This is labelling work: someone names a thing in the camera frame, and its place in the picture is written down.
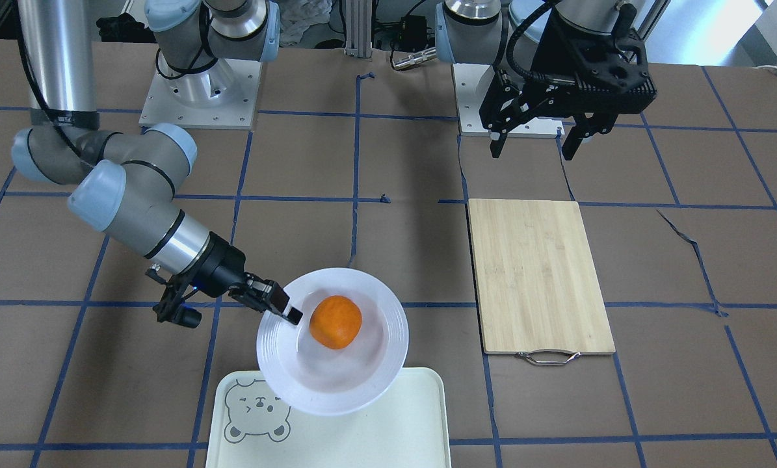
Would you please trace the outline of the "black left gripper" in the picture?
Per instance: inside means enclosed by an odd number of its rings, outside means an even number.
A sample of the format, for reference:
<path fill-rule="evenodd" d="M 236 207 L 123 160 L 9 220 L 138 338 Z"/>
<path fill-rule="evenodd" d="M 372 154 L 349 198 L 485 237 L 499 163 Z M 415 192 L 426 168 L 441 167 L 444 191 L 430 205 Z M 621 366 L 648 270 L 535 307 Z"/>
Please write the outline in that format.
<path fill-rule="evenodd" d="M 572 118 L 571 161 L 585 139 L 655 101 L 636 10 L 534 10 L 504 27 L 479 116 L 499 158 L 510 133 L 536 118 Z"/>

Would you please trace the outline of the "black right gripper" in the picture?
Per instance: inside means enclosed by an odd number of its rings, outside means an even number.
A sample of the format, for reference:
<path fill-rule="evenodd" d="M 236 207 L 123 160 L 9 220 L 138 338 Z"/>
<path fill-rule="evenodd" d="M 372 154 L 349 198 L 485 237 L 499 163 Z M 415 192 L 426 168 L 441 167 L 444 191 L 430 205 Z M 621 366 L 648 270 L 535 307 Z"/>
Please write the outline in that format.
<path fill-rule="evenodd" d="M 290 324 L 299 325 L 303 313 L 290 304 L 290 296 L 273 279 L 261 279 L 244 270 L 245 254 L 215 233 L 203 249 L 203 257 L 193 261 L 186 272 L 163 279 L 153 265 L 146 275 L 165 290 L 153 306 L 157 322 L 171 322 L 196 328 L 203 315 L 184 304 L 198 291 L 210 297 L 228 294 L 234 300 L 258 312 L 272 312 Z"/>

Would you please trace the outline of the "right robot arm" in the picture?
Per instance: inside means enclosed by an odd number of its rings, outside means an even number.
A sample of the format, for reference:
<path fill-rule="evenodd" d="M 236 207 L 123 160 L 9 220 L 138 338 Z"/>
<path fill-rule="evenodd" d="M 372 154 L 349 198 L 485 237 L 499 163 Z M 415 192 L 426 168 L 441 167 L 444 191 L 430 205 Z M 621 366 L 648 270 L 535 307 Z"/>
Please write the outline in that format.
<path fill-rule="evenodd" d="M 186 299 L 228 295 L 296 325 L 302 312 L 278 282 L 246 272 L 245 254 L 174 204 L 198 148 L 174 123 L 141 135 L 101 131 L 93 53 L 81 1 L 18 1 L 23 73 L 32 126 L 14 137 L 11 157 L 24 177 L 71 185 L 68 208 L 96 231 L 151 261 L 147 275 L 165 290 L 159 322 L 195 328 Z M 148 1 L 159 44 L 155 68 L 180 103 L 208 107 L 236 97 L 228 59 L 269 62 L 278 55 L 280 12 L 271 1 Z"/>

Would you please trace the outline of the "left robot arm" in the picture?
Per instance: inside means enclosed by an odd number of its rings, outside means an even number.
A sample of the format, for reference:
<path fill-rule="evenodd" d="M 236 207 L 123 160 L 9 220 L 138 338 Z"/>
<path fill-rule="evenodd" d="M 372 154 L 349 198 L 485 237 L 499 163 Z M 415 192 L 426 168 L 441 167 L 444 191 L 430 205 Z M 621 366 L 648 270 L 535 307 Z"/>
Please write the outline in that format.
<path fill-rule="evenodd" d="M 572 118 L 561 146 L 572 160 L 585 139 L 610 133 L 657 95 L 634 22 L 640 1 L 540 1 L 511 21 L 519 2 L 445 1 L 436 6 L 443 62 L 487 65 L 492 80 L 481 125 L 498 158 L 507 137 L 536 118 Z"/>

